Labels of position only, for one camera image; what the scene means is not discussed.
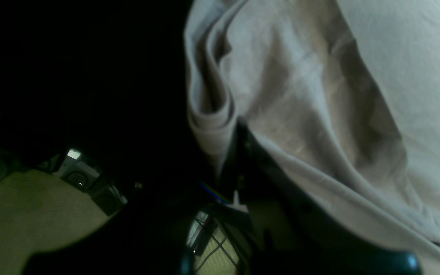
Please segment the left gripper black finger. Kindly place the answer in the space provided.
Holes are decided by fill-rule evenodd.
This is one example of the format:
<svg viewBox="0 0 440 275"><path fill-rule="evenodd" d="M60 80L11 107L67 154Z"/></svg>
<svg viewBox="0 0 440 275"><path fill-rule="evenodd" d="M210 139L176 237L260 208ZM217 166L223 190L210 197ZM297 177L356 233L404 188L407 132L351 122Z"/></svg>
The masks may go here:
<svg viewBox="0 0 440 275"><path fill-rule="evenodd" d="M282 171L244 121L237 121L220 179L245 205L252 227L250 275L421 275L412 252L351 233Z"/></svg>

